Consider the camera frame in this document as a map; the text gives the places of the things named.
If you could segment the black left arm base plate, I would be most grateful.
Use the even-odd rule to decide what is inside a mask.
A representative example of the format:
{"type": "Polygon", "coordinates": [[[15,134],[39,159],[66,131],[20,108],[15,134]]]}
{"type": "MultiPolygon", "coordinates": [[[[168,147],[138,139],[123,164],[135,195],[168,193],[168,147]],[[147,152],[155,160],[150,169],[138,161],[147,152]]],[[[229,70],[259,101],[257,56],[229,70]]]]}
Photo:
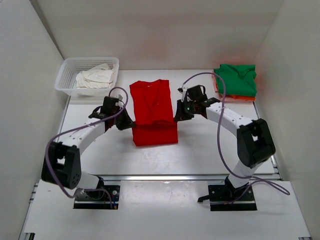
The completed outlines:
{"type": "Polygon", "coordinates": [[[104,181],[105,191],[83,191],[73,202],[76,210],[118,210],[121,193],[120,181],[104,181]]]}

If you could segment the red t-shirt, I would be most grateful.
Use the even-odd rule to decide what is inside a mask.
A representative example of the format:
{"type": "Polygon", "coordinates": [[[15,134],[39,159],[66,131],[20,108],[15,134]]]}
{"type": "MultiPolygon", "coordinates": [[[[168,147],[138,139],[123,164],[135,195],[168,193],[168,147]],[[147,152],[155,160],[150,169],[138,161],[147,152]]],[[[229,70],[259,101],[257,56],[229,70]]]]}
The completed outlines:
{"type": "Polygon", "coordinates": [[[132,128],[134,144],[149,147],[178,143],[178,125],[174,121],[169,81],[136,81],[129,89],[135,117],[135,127],[132,128]]]}

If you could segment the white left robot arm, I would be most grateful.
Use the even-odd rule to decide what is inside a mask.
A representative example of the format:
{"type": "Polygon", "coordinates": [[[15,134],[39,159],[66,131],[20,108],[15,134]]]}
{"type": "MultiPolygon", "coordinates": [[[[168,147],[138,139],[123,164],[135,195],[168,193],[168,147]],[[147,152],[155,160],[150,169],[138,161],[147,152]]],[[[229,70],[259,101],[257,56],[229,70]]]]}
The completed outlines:
{"type": "Polygon", "coordinates": [[[63,191],[77,189],[85,193],[103,194],[103,179],[82,171],[81,155],[113,126],[120,131],[135,126],[120,96],[106,96],[103,104],[92,111],[84,125],[61,133],[66,138],[58,142],[53,140],[47,145],[41,180],[58,185],[63,191]]]}

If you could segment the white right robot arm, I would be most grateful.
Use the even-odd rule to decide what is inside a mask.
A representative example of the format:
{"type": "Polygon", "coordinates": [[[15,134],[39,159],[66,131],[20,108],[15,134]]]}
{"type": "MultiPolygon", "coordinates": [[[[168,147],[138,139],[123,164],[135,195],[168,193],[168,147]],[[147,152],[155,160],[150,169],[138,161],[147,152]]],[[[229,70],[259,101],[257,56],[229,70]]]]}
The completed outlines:
{"type": "Polygon", "coordinates": [[[225,184],[232,190],[239,190],[249,183],[249,178],[258,167],[275,152],[267,122],[245,117],[225,107],[217,98],[208,98],[206,88],[196,85],[191,88],[180,87],[181,99],[177,101],[174,120],[191,120],[195,115],[218,124],[217,143],[220,143],[220,129],[223,127],[236,137],[238,163],[225,179],[225,184]]]}

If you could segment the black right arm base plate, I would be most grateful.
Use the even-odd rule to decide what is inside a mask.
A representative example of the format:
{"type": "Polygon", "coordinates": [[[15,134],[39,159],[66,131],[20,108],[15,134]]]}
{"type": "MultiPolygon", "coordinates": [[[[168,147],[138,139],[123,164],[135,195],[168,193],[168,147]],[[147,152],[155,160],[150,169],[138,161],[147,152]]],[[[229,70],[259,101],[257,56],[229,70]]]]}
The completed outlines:
{"type": "Polygon", "coordinates": [[[208,194],[198,198],[198,203],[209,200],[211,212],[221,211],[257,211],[253,188],[249,184],[230,190],[225,184],[208,185],[208,194]]]}

